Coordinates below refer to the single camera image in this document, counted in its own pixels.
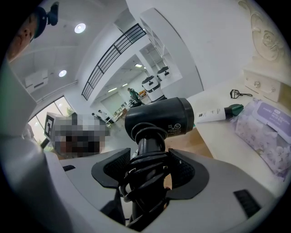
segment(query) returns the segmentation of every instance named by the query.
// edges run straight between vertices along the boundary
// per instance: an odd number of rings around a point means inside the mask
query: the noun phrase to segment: air conditioner
[[[25,88],[28,93],[45,86],[48,82],[48,71],[38,71],[25,78]]]

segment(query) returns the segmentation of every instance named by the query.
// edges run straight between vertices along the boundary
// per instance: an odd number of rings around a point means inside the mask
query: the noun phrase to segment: balcony railing
[[[112,65],[112,63],[134,42],[145,35],[142,27],[139,24],[134,25],[129,30],[127,30],[121,37],[119,37],[113,45],[106,51],[106,53],[101,57],[92,73],[86,85],[82,91],[82,96],[88,100],[93,89],[102,78],[104,73]]]

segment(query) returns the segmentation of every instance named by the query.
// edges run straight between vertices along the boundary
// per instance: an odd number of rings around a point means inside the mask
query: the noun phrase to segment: round ceiling light
[[[66,75],[67,71],[63,70],[59,73],[59,77],[64,77]]]
[[[86,25],[85,24],[78,24],[76,27],[75,27],[75,33],[81,33],[83,32],[84,30],[86,29]]]

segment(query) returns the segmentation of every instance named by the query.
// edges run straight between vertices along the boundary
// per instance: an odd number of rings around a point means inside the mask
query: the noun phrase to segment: wooden floor
[[[196,128],[194,128],[191,132],[186,133],[185,135],[169,137],[165,139],[165,143],[166,151],[168,151],[169,148],[173,148],[213,158],[210,151],[208,150],[207,145],[203,141]],[[172,189],[171,175],[168,175],[164,179],[164,186]]]

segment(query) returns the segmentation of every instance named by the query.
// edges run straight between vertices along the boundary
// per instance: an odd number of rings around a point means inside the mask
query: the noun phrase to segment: rectangular ceiling light
[[[116,87],[116,88],[113,88],[113,89],[111,89],[111,90],[109,90],[108,92],[115,91],[116,89],[117,89],[117,87]]]

